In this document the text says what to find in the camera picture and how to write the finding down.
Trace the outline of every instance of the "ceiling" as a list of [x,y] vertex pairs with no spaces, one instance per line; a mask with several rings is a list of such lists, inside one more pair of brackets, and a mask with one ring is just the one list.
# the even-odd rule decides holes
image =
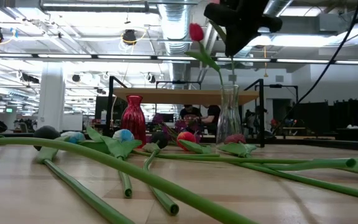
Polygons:
[[[62,11],[59,7],[52,7],[53,10],[43,11],[37,6],[23,6],[16,1],[16,7],[0,7],[0,27],[4,36],[0,44],[0,53],[30,53],[30,54],[133,54],[133,55],[165,55],[167,54],[167,33],[162,27],[162,18],[154,13],[155,4],[150,2],[150,13],[132,12],[135,6],[142,6],[143,1],[128,3],[125,1],[86,1],[85,3],[120,5],[122,9],[115,9],[115,12],[108,12],[100,8],[87,8],[79,10],[72,7],[70,11]],[[79,1],[44,1],[51,3],[78,3]],[[263,33],[262,35],[271,40],[265,47],[250,46],[247,57],[268,57],[268,58],[312,58],[327,59],[335,51],[336,38],[346,30],[356,0],[348,1],[319,1],[319,0],[294,0],[281,14],[284,26],[278,34]],[[187,1],[190,8],[190,22],[199,23],[209,37],[205,40],[207,49],[212,55],[224,52],[224,44],[216,40],[214,31],[208,29],[208,20],[203,16],[205,6],[210,1]],[[125,30],[135,30],[137,42],[135,45],[126,45],[121,38]],[[320,47],[305,47],[308,39],[300,39],[304,36],[323,37],[326,42]],[[294,40],[287,39],[288,44],[278,44],[282,37],[294,40],[301,40],[299,44]],[[185,37],[182,42],[190,42]],[[198,45],[191,44],[191,50],[198,50]],[[338,55],[341,59],[358,59],[358,33],[350,39],[344,50]],[[64,62],[65,73],[67,74],[66,111],[92,114],[94,98],[99,95],[96,89],[106,90],[108,76],[114,75],[126,85],[133,88],[148,87],[155,88],[155,85],[147,79],[153,75],[156,80],[172,80],[172,66],[166,62],[160,63],[127,63],[127,62]],[[29,85],[19,78],[23,73],[41,80],[42,61],[35,60],[3,60],[0,58],[0,88],[1,105],[21,105],[21,111],[35,113],[37,111],[39,98],[39,85],[30,84],[32,88],[24,88]],[[198,67],[198,63],[191,63],[191,67]],[[282,68],[287,73],[299,68],[300,65],[272,63],[270,69]],[[264,63],[247,64],[246,69],[264,68]],[[81,77],[80,82],[74,82],[73,75]],[[198,73],[191,73],[182,78],[196,81]],[[72,106],[72,100],[83,107]]]

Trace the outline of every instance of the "wooden table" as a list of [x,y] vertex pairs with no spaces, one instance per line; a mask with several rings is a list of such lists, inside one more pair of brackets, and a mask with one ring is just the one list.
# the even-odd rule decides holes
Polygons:
[[[169,152],[181,149],[169,147]],[[107,223],[45,166],[36,164],[33,147],[0,147],[0,223]],[[255,157],[310,159],[358,157],[358,151],[312,146],[266,145]],[[143,156],[129,162],[141,167]],[[138,224],[210,224],[217,221],[177,202],[180,212],[167,215],[149,188],[132,179],[133,198],[122,197],[117,171],[75,154],[59,151],[55,161],[65,172]],[[156,158],[151,172],[259,223],[358,224],[358,198],[281,179],[220,162]],[[312,170],[297,174],[358,188],[358,174]]]
[[[114,94],[127,100],[127,95],[142,96],[142,103],[165,103],[181,105],[220,105],[220,90],[169,90],[151,88],[116,88]],[[256,98],[257,91],[239,91],[239,105],[244,105]]]

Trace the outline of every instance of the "shelf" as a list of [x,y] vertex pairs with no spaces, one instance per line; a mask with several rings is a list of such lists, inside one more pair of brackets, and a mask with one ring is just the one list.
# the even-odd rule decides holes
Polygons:
[[[151,88],[115,88],[113,94],[127,100],[127,95],[142,96],[142,103],[163,103],[181,105],[220,105],[220,90],[168,90]],[[246,104],[256,98],[257,91],[240,91],[239,105]]]

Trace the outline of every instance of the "desk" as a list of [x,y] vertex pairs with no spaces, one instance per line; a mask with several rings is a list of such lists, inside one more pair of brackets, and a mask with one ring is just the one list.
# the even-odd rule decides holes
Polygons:
[[[171,153],[183,152],[169,147]],[[98,213],[45,166],[28,146],[0,147],[0,223],[103,224]],[[358,151],[313,146],[266,145],[255,157],[311,159],[358,157]],[[130,163],[142,167],[143,156]],[[116,170],[75,154],[59,151],[56,164],[137,224],[215,224],[217,221],[177,202],[176,217],[167,215],[150,189],[131,178],[133,198],[124,199]],[[358,198],[220,162],[156,158],[150,171],[259,223],[357,223]],[[358,174],[312,170],[299,175],[357,187]]]

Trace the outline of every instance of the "metal frame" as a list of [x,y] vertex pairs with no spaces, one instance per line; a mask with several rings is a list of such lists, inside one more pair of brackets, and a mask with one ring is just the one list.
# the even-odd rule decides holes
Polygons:
[[122,81],[118,80],[115,76],[109,77],[109,95],[108,95],[108,103],[107,103],[107,114],[106,114],[106,125],[103,128],[103,135],[109,136],[110,135],[110,124],[111,124],[111,110],[112,110],[112,94],[114,93],[114,81],[120,84],[124,88],[128,88]]
[[[264,86],[264,79],[260,78],[253,82],[253,84],[249,85],[247,88],[244,89],[244,91],[249,90],[251,87],[255,86],[256,90],[256,84],[259,84],[259,86]],[[265,95],[264,95],[264,88],[259,88],[259,106],[261,108],[265,108]],[[240,107],[240,118],[242,119],[242,107]],[[265,147],[265,113],[264,110],[259,110],[259,144],[260,147]]]

